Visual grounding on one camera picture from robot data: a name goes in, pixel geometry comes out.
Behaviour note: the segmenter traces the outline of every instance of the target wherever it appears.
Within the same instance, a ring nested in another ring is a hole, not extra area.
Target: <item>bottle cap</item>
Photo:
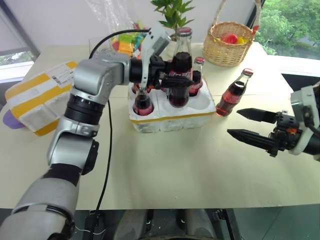
[[[188,36],[191,36],[192,35],[192,30],[190,27],[179,27],[177,30],[176,30],[176,34],[179,36],[179,37],[188,37]]]
[[[254,74],[254,71],[250,68],[245,68],[243,69],[242,74],[251,77]]]
[[[203,65],[203,64],[205,63],[205,58],[202,57],[202,56],[197,56],[197,57],[195,57],[194,62],[195,62],[196,64],[201,64],[201,65]]]

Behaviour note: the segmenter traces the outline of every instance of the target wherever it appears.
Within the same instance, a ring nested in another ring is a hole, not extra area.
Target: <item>purple object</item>
[[[23,125],[21,122],[19,122],[15,116],[12,115],[11,111],[8,110],[3,116],[2,119],[3,123],[7,125],[11,129],[21,129],[24,128],[25,125]]]

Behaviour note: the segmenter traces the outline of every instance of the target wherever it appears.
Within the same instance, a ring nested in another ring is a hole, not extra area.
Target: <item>basket handle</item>
[[[212,22],[212,24],[211,24],[211,26],[209,28],[209,31],[214,25],[216,25],[218,23],[218,19],[219,19],[221,10],[224,7],[226,1],[227,0],[222,0],[220,2],[220,5],[219,5],[218,9],[216,10],[216,14],[215,14],[213,22]],[[256,32],[257,32],[257,30],[258,30],[258,28],[260,26],[261,0],[254,0],[254,1],[255,1],[255,6],[256,6],[256,17],[255,17],[255,21],[254,21],[254,24],[253,24],[253,30],[254,30],[254,34],[256,34]]]

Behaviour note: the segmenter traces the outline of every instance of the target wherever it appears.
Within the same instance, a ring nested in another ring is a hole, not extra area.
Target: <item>white table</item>
[[[199,44],[193,49],[197,53],[193,56],[201,53]],[[28,76],[87,55],[85,46],[49,47]],[[254,68],[255,76],[259,77],[252,79],[246,95],[230,116],[215,115],[202,128],[138,133],[128,117],[127,87],[117,86],[110,98],[113,148],[101,209],[239,208],[320,203],[320,163],[312,156],[279,152],[273,158],[227,133],[229,128],[249,129],[267,136],[274,128],[272,124],[247,120],[236,114],[238,109],[260,108],[274,112],[287,109],[292,113],[291,89],[280,73],[268,67],[266,56],[255,43],[240,66],[223,68],[205,64],[204,74],[216,103],[243,67]],[[264,76],[267,69],[272,77]],[[268,83],[277,84],[283,92]],[[7,106],[3,108],[0,118],[7,109]],[[100,147],[95,168],[80,181],[79,210],[94,209],[101,193],[109,153],[108,117],[105,110],[96,137]],[[46,152],[53,132],[38,137],[27,129],[12,130],[2,123],[0,132],[0,208],[13,208],[30,184],[47,171]],[[151,148],[154,145],[158,146],[156,150]]]

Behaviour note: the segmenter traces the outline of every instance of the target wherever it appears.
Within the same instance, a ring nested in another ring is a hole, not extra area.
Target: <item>wicker basket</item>
[[[253,31],[249,27],[233,21],[217,23],[219,14],[225,2],[226,0],[222,0],[216,12],[214,21],[208,30],[208,34],[203,45],[203,55],[209,62],[215,65],[233,67],[244,60],[251,44],[253,43],[256,29]],[[255,2],[257,9],[257,21],[259,21],[261,2],[260,0],[256,0]],[[220,40],[221,36],[230,32],[237,36],[242,36],[248,39],[248,41],[243,44],[230,44]]]

